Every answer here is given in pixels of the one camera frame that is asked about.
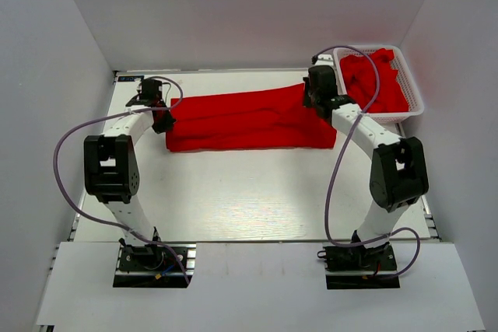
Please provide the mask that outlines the red t shirt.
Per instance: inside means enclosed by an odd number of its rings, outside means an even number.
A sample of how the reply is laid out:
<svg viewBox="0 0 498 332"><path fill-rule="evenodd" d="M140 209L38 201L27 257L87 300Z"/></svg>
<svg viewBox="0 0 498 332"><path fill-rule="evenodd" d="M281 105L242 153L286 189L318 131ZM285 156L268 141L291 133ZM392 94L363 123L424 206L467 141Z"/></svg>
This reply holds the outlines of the red t shirt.
<svg viewBox="0 0 498 332"><path fill-rule="evenodd" d="M171 152L332 149L337 132L303 105L304 84L185 97L172 109Z"/></svg>

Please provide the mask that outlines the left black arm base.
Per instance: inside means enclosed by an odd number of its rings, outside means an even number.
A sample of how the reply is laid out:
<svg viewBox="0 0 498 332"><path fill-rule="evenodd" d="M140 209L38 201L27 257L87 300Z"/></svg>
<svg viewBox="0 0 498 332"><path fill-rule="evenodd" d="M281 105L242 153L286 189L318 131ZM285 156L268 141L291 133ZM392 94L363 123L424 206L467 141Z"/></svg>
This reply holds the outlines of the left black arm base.
<svg viewBox="0 0 498 332"><path fill-rule="evenodd" d="M114 288L187 288L195 270L196 245L133 246L119 240Z"/></svg>

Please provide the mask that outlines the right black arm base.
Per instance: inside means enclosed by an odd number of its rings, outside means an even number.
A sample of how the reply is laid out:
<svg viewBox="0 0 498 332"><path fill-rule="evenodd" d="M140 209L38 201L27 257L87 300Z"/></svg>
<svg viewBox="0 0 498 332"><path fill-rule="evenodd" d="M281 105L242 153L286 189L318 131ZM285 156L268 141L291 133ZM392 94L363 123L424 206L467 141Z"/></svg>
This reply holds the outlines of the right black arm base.
<svg viewBox="0 0 498 332"><path fill-rule="evenodd" d="M317 258L324 261L327 290L400 288L398 265L389 242L370 249L323 246Z"/></svg>

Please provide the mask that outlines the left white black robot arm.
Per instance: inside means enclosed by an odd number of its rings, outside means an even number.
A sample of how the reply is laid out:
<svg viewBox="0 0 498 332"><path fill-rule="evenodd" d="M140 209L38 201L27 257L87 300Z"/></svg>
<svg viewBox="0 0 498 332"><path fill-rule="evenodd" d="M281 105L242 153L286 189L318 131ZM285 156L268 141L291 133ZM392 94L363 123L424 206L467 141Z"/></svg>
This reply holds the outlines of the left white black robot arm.
<svg viewBox="0 0 498 332"><path fill-rule="evenodd" d="M141 80L125 112L102 134L89 135L83 143L86 193L112 213L127 244L140 246L137 258L148 269L158 268L165 252L154 243L160 240L159 233L138 198L141 178L135 146L148 130L161 135L174 127L164 85L173 83L161 76Z"/></svg>

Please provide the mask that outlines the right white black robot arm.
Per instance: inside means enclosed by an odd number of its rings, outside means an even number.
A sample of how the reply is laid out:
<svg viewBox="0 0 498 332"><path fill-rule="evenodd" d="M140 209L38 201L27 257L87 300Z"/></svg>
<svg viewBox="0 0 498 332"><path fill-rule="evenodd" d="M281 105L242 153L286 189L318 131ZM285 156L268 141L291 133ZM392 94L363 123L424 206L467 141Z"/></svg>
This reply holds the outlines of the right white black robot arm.
<svg viewBox="0 0 498 332"><path fill-rule="evenodd" d="M423 144L416 137L403 138L389 131L368 117L350 96L340 95L332 66L308 68L304 83L304 106L315 109L319 118L346 136L327 191L324 210L327 239L335 246L352 248L352 262L362 269L370 268L380 258L378 247L398 232L395 226L401 216L429 190ZM363 223L354 231L352 242L346 244L332 239L328 213L338 168L350 142L371 161L372 203Z"/></svg>

